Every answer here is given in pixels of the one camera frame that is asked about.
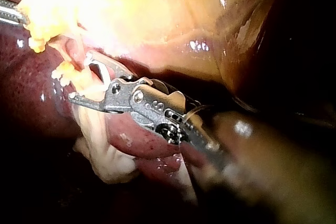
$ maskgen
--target screw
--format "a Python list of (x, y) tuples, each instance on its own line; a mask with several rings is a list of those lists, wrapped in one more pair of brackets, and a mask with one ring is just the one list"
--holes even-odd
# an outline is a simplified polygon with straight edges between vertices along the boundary
[(112, 93), (113, 94), (119, 94), (120, 90), (121, 90), (121, 87), (120, 87), (119, 83), (115, 83), (112, 87)]
[(142, 100), (143, 100), (143, 93), (142, 93), (141, 90), (138, 90), (138, 91), (135, 92), (135, 94), (134, 94), (134, 101), (135, 101), (136, 103), (140, 103), (140, 102), (142, 102)]

